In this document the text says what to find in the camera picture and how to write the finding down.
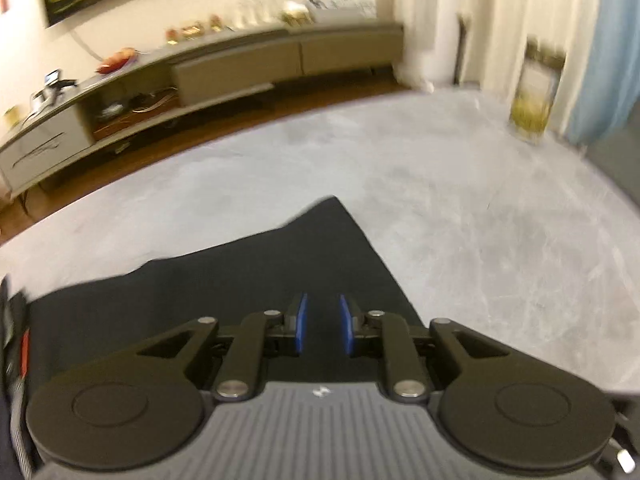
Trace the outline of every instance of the white curtain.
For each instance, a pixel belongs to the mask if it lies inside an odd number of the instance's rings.
[[[567,53],[550,128],[563,133],[578,99],[600,0],[474,0],[462,81],[506,102],[520,76],[528,36]]]
[[[580,98],[566,138],[589,144],[622,128],[640,96],[640,0],[601,0]]]
[[[404,23],[404,61],[398,79],[416,88],[453,83],[463,0],[395,0],[397,20]]]

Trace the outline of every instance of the black cloth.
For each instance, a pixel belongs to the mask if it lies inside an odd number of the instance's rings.
[[[238,324],[251,312],[284,310],[299,292],[309,297],[304,366],[294,369],[285,358],[270,365],[271,379],[370,379],[371,363],[343,358],[337,294],[353,294],[362,310],[397,312],[420,324],[364,233],[337,198],[328,198],[281,228],[34,301],[28,396],[63,370],[188,320]],[[311,369],[313,376],[304,373]]]
[[[6,354],[4,340],[8,327],[4,325],[4,310],[8,308],[8,285],[6,279],[0,284],[0,474],[6,480],[24,480],[11,442],[11,408],[5,377]]]
[[[6,384],[14,384],[20,378],[20,361],[22,359],[22,336],[27,330],[27,304],[24,294],[20,291],[8,302],[8,308],[13,320],[13,333],[9,345],[6,348],[4,358],[6,360],[5,380]]]

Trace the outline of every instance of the white wall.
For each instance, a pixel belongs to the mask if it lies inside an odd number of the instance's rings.
[[[477,0],[464,78],[513,98],[528,36],[567,53],[550,127],[563,132],[580,91],[600,0]]]
[[[51,28],[45,27],[41,0],[9,1],[10,10],[0,16],[0,112],[28,106],[30,94],[55,68],[81,80],[92,75],[97,61],[78,47],[69,28],[100,56],[124,46],[145,51],[162,45],[167,28],[212,13],[228,16],[238,0],[103,0]],[[381,16],[391,17],[392,7],[393,0],[378,0]]]

